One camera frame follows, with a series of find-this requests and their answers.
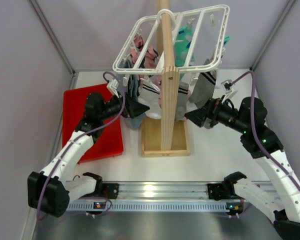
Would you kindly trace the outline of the white sock black stripes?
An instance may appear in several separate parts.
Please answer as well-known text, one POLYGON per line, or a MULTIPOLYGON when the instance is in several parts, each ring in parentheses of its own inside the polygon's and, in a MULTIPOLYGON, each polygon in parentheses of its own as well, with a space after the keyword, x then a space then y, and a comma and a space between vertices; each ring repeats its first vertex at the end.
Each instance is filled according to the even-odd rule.
POLYGON ((149 107, 145 112, 148 118, 159 120, 162 118, 162 111, 159 104, 160 88, 147 76, 140 79, 138 102, 149 107))

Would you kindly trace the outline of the grey sock black stripes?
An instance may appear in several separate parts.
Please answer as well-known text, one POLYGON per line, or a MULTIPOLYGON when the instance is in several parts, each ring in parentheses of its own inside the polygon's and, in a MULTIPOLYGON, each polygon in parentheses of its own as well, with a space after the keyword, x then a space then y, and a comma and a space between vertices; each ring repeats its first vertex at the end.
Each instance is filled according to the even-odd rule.
POLYGON ((202 108, 206 102, 213 97, 217 82, 217 71, 211 70, 200 72, 198 80, 194 85, 189 102, 196 105, 198 109, 202 108))

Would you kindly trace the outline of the white clip sock hanger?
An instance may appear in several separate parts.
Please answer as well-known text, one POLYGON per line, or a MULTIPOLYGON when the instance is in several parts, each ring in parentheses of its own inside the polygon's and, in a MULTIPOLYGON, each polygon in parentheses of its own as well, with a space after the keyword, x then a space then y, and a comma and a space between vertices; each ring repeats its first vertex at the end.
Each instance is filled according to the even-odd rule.
POLYGON ((171 30, 171 34, 169 36, 163 36, 162 40, 168 40, 173 45, 177 42, 177 35, 179 32, 179 28, 181 26, 181 23, 183 21, 184 17, 192 17, 195 15, 198 15, 197 24, 195 27, 195 30, 193 32, 192 40, 188 46, 188 52, 185 58, 184 64, 179 67, 179 72, 181 74, 186 73, 201 73, 201 72, 209 72, 211 70, 216 69, 219 64, 222 61, 222 53, 224 49, 224 42, 226 40, 226 30, 230 15, 230 7, 225 4, 219 4, 214 5, 210 7, 204 7, 204 8, 197 8, 193 10, 183 11, 183 12, 172 12, 169 9, 161 9, 156 15, 151 16, 144 16, 136 21, 134 24, 131 32, 128 35, 127 40, 125 41, 122 49, 120 50, 117 58, 115 59, 112 69, 118 74, 126 74, 126 75, 158 75, 160 74, 164 69, 167 68, 168 64, 166 63, 166 59, 168 58, 168 55, 166 53, 162 53, 160 56, 160 59, 158 61, 158 64, 156 68, 141 68, 141 62, 143 58, 146 55, 146 50, 148 49, 149 44, 151 43, 151 40, 153 38, 153 35, 155 32, 157 32, 159 25, 163 25, 162 23, 162 16, 163 15, 169 15, 171 18, 171 23, 169 23, 167 26, 171 30), (215 44, 215 48, 213 51, 213 59, 209 64, 206 65, 192 65, 190 66, 190 62, 192 59, 192 55, 194 53, 197 39, 199 36, 199 32, 201 30, 201 24, 204 19, 205 14, 213 13, 215 11, 223 11, 222 20, 220 22, 220 29, 218 31, 218 38, 215 44), (137 53, 137 59, 134 64, 133 68, 121 68, 120 64, 124 60, 125 53, 129 49, 133 49, 137 51, 134 44, 134 38, 137 36, 137 33, 140 30, 140 25, 149 22, 154 21, 153 26, 151 28, 151 31, 149 32, 148 38, 146 39, 143 49, 141 52, 137 53))

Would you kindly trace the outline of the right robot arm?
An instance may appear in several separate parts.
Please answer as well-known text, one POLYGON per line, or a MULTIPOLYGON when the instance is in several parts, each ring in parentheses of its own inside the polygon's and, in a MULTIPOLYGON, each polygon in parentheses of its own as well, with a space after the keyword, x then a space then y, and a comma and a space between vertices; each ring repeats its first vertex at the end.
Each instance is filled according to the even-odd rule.
POLYGON ((273 224, 283 240, 300 240, 300 181, 293 171, 283 144, 266 126, 267 109, 256 97, 246 97, 236 109, 230 100, 210 98, 206 104, 185 117, 198 127, 222 124, 241 134, 240 142, 263 169, 279 196, 275 200, 240 171, 221 183, 208 184, 209 198, 215 201, 247 200, 273 224))

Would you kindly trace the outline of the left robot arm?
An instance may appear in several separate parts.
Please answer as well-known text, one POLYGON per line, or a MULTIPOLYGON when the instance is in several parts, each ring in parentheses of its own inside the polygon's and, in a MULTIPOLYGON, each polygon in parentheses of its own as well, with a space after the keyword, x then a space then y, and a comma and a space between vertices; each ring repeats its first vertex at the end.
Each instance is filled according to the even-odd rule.
POLYGON ((29 207, 59 218, 69 204, 84 196, 101 197, 103 178, 86 172, 76 180, 68 181, 79 160, 101 137, 105 128, 120 117, 135 118, 150 109, 126 93, 114 95, 105 101, 99 92, 86 96, 83 117, 61 151, 40 172, 33 171, 27 178, 29 207))

